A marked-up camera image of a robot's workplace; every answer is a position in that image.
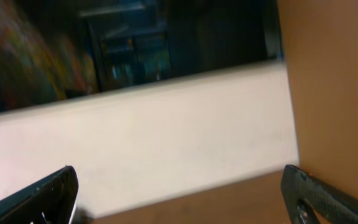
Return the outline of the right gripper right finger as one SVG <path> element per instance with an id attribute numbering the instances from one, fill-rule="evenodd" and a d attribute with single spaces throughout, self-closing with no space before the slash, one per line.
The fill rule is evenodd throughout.
<path id="1" fill-rule="evenodd" d="M 358 199 L 297 166 L 285 166 L 280 187 L 292 223 L 319 223 L 320 214 L 329 223 L 358 224 Z"/>

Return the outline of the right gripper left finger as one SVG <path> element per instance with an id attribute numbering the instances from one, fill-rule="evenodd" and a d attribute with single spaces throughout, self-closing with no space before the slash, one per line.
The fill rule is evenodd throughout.
<path id="1" fill-rule="evenodd" d="M 69 224 L 78 187 L 74 167 L 65 166 L 0 200 L 0 223 Z"/>

